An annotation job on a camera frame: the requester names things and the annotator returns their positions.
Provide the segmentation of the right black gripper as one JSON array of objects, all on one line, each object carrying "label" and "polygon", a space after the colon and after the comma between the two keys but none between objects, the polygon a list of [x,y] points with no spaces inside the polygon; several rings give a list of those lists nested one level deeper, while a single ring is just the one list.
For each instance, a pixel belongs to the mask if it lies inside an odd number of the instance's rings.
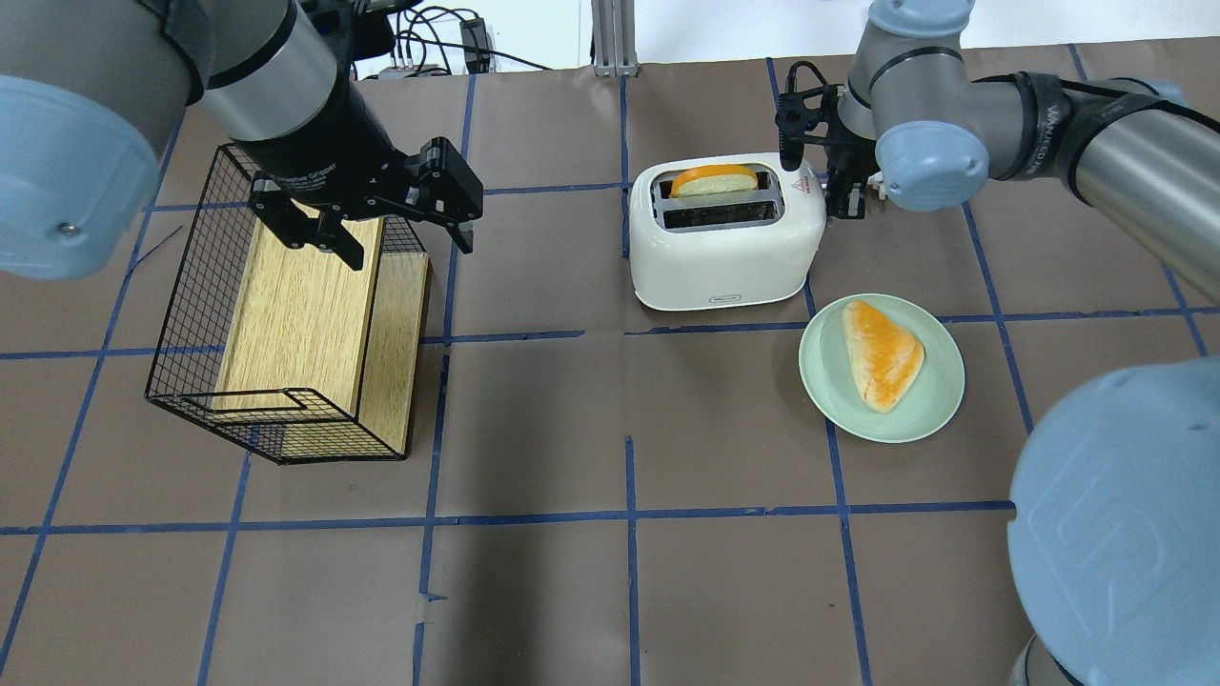
[{"label": "right black gripper", "polygon": [[820,145],[827,159],[828,220],[866,217],[867,178],[878,172],[875,140],[850,131],[838,112],[838,88],[798,92],[791,87],[777,101],[775,123],[784,172],[802,168],[806,145]]}]

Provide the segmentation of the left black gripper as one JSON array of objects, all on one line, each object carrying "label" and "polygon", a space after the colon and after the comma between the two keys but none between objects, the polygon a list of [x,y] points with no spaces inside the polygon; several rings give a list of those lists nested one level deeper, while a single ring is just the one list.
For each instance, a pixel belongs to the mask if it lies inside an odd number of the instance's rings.
[{"label": "left black gripper", "polygon": [[362,271],[364,247],[344,222],[396,214],[439,225],[458,251],[471,253],[484,187],[458,145],[436,135],[418,153],[393,145],[327,153],[321,168],[303,175],[261,162],[250,183],[250,209],[289,251],[314,247]]}]

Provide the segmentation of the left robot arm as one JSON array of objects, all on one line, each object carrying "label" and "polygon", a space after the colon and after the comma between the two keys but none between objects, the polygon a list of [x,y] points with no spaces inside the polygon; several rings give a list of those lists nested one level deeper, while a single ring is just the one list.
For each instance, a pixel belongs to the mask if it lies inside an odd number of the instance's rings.
[{"label": "left robot arm", "polygon": [[104,269],[201,103],[256,164],[248,208],[283,247],[362,269],[344,221],[439,225],[461,251],[483,187],[439,135],[396,151],[350,70],[390,48],[393,1],[5,1],[2,270]]}]

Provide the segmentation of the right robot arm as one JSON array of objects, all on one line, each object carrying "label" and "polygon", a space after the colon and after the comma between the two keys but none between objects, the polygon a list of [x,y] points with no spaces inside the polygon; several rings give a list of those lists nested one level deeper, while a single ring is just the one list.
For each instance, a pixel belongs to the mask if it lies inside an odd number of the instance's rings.
[{"label": "right robot arm", "polygon": [[[1049,439],[1078,443],[1104,421],[1085,404],[1125,367],[1177,378],[1218,404],[1218,312],[1100,214],[1057,182],[981,192],[946,212],[872,208],[837,220],[815,261],[828,308],[850,293],[893,293],[924,308],[924,281],[965,284],[981,308],[942,312],[965,361],[965,395],[935,435],[877,443],[836,421],[827,452],[866,685],[1057,680],[1028,623],[1038,601],[1024,569],[1042,552],[1078,591],[1107,590],[1171,552],[1202,563],[1199,596],[1172,596],[1137,620],[1159,651],[1199,647],[1190,620],[1218,618],[1218,469],[1153,450],[1149,468],[1076,454],[1050,465]],[[1085,417],[1086,426],[1077,426]]]}]

